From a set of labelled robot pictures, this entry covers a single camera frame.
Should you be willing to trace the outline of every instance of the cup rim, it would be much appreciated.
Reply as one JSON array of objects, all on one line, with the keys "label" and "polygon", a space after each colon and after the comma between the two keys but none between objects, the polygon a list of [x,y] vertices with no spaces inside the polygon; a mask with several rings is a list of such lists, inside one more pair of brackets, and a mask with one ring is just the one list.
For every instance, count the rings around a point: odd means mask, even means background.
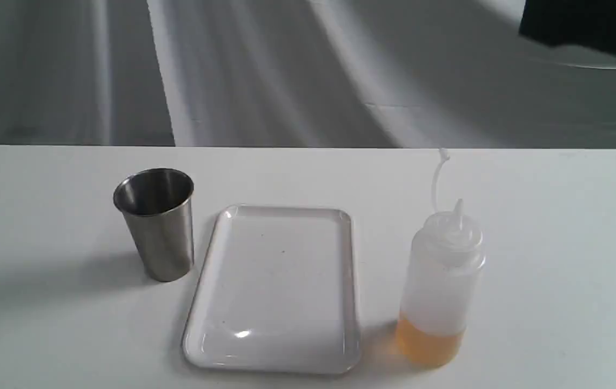
[{"label": "cup rim", "polygon": [[[157,213],[153,213],[153,214],[136,214],[133,212],[128,212],[127,210],[123,209],[122,207],[118,206],[118,201],[116,201],[116,195],[118,195],[118,193],[120,192],[120,190],[126,185],[128,184],[128,182],[130,182],[130,180],[132,180],[135,177],[138,177],[140,175],[143,175],[145,173],[151,173],[151,172],[159,172],[159,171],[168,171],[168,172],[174,172],[177,175],[182,175],[183,178],[185,180],[187,180],[187,182],[190,183],[190,190],[187,196],[185,196],[185,200],[180,202],[180,204],[178,204],[177,206],[173,207],[172,209],[168,209],[165,210],[163,212],[157,212]],[[184,172],[182,172],[181,170],[177,170],[177,169],[172,169],[170,167],[153,167],[151,169],[145,169],[145,170],[140,170],[139,172],[129,175],[128,177],[125,178],[125,180],[123,180],[122,182],[120,182],[120,184],[116,185],[116,189],[113,190],[113,206],[116,207],[116,209],[118,209],[121,213],[124,214],[128,214],[131,216],[135,216],[135,217],[155,217],[155,216],[162,216],[163,214],[167,214],[169,212],[173,212],[177,209],[179,209],[182,206],[185,206],[185,203],[190,201],[190,198],[192,197],[192,194],[195,192],[195,183],[193,182],[193,180],[190,178],[189,175],[185,174]]]}]

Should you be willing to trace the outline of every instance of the plastic tray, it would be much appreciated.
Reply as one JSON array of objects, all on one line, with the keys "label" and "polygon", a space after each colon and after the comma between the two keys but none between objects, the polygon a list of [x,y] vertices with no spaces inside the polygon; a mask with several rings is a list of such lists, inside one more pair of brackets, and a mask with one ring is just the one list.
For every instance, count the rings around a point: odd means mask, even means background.
[{"label": "plastic tray", "polygon": [[352,220],[232,206],[217,218],[184,354],[199,367],[341,374],[360,359]]}]

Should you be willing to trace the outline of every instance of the table surface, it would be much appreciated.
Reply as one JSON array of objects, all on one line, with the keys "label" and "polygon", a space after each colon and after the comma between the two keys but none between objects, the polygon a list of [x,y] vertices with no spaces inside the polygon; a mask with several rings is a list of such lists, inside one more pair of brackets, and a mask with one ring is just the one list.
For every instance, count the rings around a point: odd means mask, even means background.
[{"label": "table surface", "polygon": [[[616,151],[452,150],[488,265],[459,356],[397,354],[409,246],[431,214],[436,150],[0,146],[0,388],[616,387]],[[149,167],[195,181],[195,270],[149,281],[111,191]],[[364,355],[341,377],[216,372],[180,342],[214,216],[230,204],[352,215]]]}]

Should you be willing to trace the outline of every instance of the oil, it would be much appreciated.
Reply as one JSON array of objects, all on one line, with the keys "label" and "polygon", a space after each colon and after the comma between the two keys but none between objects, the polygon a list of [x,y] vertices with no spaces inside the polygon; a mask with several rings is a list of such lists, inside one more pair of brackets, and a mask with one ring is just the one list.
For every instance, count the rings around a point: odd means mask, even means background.
[{"label": "oil", "polygon": [[464,331],[447,337],[426,334],[400,313],[395,337],[402,354],[414,364],[421,367],[440,367],[448,364],[457,355],[463,335]]}]

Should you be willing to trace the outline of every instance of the stainless steel cup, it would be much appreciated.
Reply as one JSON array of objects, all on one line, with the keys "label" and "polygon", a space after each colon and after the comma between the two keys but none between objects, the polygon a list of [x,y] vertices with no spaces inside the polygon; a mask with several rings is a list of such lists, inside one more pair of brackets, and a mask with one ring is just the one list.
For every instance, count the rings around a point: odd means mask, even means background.
[{"label": "stainless steel cup", "polygon": [[113,192],[145,270],[157,281],[178,280],[192,268],[192,192],[190,177],[164,167],[132,175]]}]

